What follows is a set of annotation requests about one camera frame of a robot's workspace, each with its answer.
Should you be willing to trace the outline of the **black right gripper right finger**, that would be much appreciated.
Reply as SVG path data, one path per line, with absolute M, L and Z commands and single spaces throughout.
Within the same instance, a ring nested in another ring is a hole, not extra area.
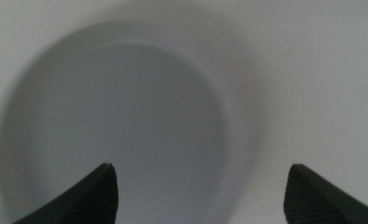
M 303 164 L 290 168 L 283 211 L 292 224 L 368 224 L 366 204 Z

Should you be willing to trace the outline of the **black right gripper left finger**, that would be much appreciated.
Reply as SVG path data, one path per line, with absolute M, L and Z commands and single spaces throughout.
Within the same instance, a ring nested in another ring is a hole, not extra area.
M 66 192 L 15 223 L 114 223 L 118 204 L 116 170 L 112 164 L 104 163 Z

